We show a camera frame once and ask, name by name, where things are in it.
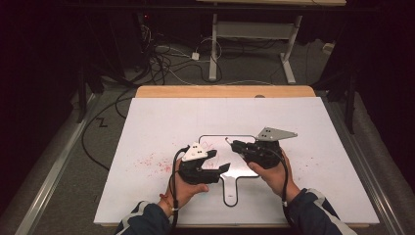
floor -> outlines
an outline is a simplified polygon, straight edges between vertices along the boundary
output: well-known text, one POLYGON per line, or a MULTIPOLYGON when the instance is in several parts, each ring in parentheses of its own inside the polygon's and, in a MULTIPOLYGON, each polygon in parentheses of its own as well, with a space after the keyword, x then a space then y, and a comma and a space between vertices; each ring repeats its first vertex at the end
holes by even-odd
MULTIPOLYGON (((284 51, 286 42, 224 40, 222 43, 222 56, 218 61, 221 76, 215 84, 288 85, 278 58, 278 54, 284 51)), ((329 59, 329 55, 322 52, 323 46, 324 43, 318 40, 307 45, 295 46, 290 63, 298 85, 309 85, 319 79, 329 59)), ((163 44, 157 51, 159 55, 163 54, 163 57, 159 56, 163 66, 169 65, 169 74, 163 77, 158 61, 153 61, 154 77, 149 73, 138 82, 146 85, 212 84, 207 81, 208 63, 188 62, 187 57, 195 51, 194 48, 190 49, 181 44, 163 44)), ((199 52, 202 55, 200 61, 209 59, 207 50, 201 47, 199 52)), ((126 70, 129 78, 138 73, 139 71, 134 69, 126 70)), ((127 115, 129 101, 117 104, 119 113, 110 104, 120 95, 134 96, 135 90, 127 90, 108 77, 103 77, 103 83, 104 93, 90 96, 88 114, 81 124, 76 123, 79 110, 76 108, 77 99, 73 98, 74 109, 71 116, 44 151, 15 199, 0 218, 0 234, 114 233, 113 227, 103 227, 93 223, 108 172, 88 159, 82 148, 80 133, 87 128, 83 135, 85 149, 102 165, 110 167, 122 131, 123 116, 127 115), (61 169, 59 172, 53 170, 57 166, 61 169), (48 175, 55 175, 56 181, 50 181, 48 175), (42 185, 51 186, 51 190, 46 192, 42 185), (47 196, 45 201, 39 204, 33 201, 36 195, 47 196), (30 209, 32 203, 41 207, 30 209), (37 211, 37 216, 30 217, 32 223, 30 225, 23 223, 27 221, 29 212, 33 211, 37 211)), ((358 234, 409 234, 415 229, 413 192, 393 163, 376 127, 367 116, 358 94, 353 117, 354 135, 350 135, 343 124, 345 103, 327 102, 325 91, 317 91, 316 94, 325 101, 350 160, 358 171, 381 220, 380 224, 354 230, 358 234)), ((177 234, 258 232, 271 234, 275 233, 275 230, 181 229, 177 234)), ((289 231, 283 229, 279 232, 289 234, 289 231)))

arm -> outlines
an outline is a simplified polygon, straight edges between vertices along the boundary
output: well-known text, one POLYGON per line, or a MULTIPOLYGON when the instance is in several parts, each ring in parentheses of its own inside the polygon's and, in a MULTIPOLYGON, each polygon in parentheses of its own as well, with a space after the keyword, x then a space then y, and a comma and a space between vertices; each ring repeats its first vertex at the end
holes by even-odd
MULTIPOLYGON (((180 166, 180 161, 176 163, 176 171, 180 166)), ((193 196, 201 192, 207 192, 208 186, 205 184, 191 185, 183 181, 176 172, 176 190, 179 208, 184 207, 193 196)), ((171 182, 169 181, 165 194, 161 196, 157 204, 140 202, 131 214, 126 216, 115 234, 133 235, 133 234, 167 234, 170 229, 169 218, 173 215, 172 205, 173 197, 171 195, 171 182)))
MULTIPOLYGON (((288 168, 287 203, 288 215, 301 234, 355 234, 342 223, 325 197, 314 189, 300 190, 293 180, 290 161, 283 151, 288 168)), ((281 197, 285 180, 285 170, 281 163, 270 169, 259 164, 248 166, 268 184, 272 191, 281 197)))

sleeve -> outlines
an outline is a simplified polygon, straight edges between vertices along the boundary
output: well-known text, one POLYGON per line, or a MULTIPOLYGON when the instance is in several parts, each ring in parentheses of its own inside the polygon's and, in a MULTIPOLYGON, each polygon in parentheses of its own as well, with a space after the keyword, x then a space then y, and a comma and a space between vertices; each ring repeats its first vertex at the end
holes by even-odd
POLYGON ((162 209, 148 202, 140 202, 118 225, 116 235, 162 235, 170 228, 169 220, 162 209))
POLYGON ((288 210, 301 234, 356 234, 340 221, 329 201, 315 189, 302 189, 290 202, 288 210))

white paper sheet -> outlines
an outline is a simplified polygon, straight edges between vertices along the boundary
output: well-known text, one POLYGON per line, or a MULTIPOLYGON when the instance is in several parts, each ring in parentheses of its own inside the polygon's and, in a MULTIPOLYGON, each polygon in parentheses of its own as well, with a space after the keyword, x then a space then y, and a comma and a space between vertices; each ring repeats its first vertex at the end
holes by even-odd
MULTIPOLYGON (((137 98, 131 102, 95 223, 119 223, 140 201, 164 193, 176 152, 201 135, 293 131, 280 141, 300 188, 322 192, 346 223, 378 223, 320 98, 137 98)), ((260 178, 238 180, 238 204, 223 203, 222 182, 180 211, 183 224, 282 224, 281 200, 260 178)))

